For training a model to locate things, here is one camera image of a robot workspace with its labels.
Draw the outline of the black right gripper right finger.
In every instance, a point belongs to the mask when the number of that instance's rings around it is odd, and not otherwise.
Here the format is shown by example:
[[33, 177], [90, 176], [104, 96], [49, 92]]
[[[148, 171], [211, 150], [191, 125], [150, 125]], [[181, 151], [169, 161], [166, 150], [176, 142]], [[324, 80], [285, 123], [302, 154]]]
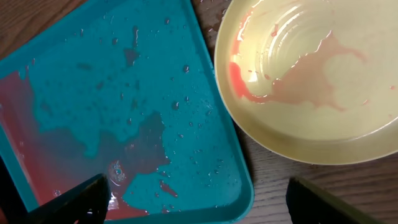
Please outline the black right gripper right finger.
[[382, 224], [301, 177], [291, 177], [285, 195], [293, 224]]

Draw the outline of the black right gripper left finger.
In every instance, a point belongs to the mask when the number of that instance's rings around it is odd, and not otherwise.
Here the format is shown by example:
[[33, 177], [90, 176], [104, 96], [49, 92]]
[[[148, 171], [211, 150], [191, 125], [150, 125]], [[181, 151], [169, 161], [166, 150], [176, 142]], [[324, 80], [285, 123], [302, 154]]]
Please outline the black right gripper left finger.
[[27, 223], [104, 223], [111, 197], [106, 175], [98, 174], [28, 213]]

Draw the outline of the yellow-green plate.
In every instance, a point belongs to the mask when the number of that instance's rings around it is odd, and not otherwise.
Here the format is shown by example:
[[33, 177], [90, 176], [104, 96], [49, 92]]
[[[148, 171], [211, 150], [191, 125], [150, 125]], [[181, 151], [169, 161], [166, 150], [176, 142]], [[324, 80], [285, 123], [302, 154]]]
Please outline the yellow-green plate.
[[270, 151], [345, 165], [397, 152], [397, 0], [234, 0], [219, 93]]

